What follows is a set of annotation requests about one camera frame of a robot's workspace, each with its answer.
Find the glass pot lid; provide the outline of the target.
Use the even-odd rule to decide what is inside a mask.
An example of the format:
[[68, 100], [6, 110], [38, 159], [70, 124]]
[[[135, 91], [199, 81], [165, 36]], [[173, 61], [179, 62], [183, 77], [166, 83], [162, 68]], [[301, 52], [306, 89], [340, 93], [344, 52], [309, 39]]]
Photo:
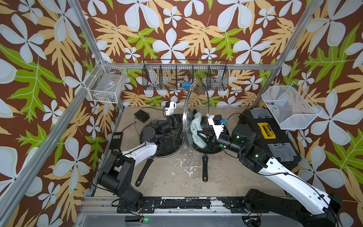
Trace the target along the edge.
[[[156, 123], [162, 122], [164, 120], [165, 120], [165, 118], [158, 118], [156, 120], [153, 120], [153, 121], [149, 122], [146, 126], [144, 126], [141, 131], [143, 131], [144, 128], [147, 126], [155, 125]], [[181, 132], [182, 133], [181, 133], [180, 139], [175, 138], [176, 131], [173, 131], [171, 136], [169, 135], [164, 138], [161, 138], [157, 142], [151, 142], [151, 143], [155, 143], [157, 145], [157, 151], [156, 151], [155, 155], [153, 155], [153, 156], [155, 158], [165, 158], [165, 157], [171, 156], [174, 153], [176, 153], [181, 148], [181, 146], [183, 145], [183, 142], [184, 142], [184, 136], [183, 136], [182, 129], [181, 129]]]
[[207, 127], [209, 117], [209, 94], [202, 81], [194, 82], [185, 97], [182, 126], [184, 139], [190, 149], [205, 148], [206, 136], [199, 135]]

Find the green microfibre cloth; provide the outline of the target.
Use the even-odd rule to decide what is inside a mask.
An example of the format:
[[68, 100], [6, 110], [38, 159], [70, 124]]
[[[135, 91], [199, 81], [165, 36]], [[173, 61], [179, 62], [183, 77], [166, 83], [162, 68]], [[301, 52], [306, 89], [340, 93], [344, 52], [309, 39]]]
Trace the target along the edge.
[[197, 112], [194, 114], [194, 119], [191, 122], [190, 130], [192, 133], [193, 142], [201, 149], [207, 146], [207, 143], [203, 140], [207, 138], [204, 134], [198, 134], [198, 131], [202, 131], [201, 127], [202, 114]]

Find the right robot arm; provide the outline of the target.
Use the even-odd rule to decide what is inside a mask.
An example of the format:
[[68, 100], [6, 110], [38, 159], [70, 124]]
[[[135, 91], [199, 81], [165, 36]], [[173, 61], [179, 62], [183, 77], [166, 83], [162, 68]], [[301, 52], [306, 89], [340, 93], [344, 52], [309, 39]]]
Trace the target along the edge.
[[225, 133], [226, 120], [221, 115], [203, 117], [195, 113], [190, 130], [199, 148], [220, 148], [237, 154], [239, 161], [252, 172], [270, 179], [293, 196], [293, 200], [249, 190], [244, 203], [249, 210], [268, 210], [298, 221], [305, 227], [335, 227], [341, 199], [328, 194], [285, 168], [254, 141], [256, 133], [247, 124], [235, 126], [232, 135]]

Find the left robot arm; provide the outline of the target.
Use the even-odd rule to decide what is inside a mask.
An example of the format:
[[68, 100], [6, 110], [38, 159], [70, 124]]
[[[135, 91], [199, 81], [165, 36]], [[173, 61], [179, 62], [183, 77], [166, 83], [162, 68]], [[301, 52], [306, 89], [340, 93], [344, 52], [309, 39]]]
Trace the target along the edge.
[[123, 132], [113, 134], [111, 153], [101, 169], [98, 184], [120, 198], [125, 211], [137, 212], [143, 207], [143, 195], [137, 191], [154, 158], [165, 158], [183, 145], [182, 116], [174, 114], [175, 102], [163, 107], [164, 118], [148, 123], [140, 134], [140, 145], [121, 151]]

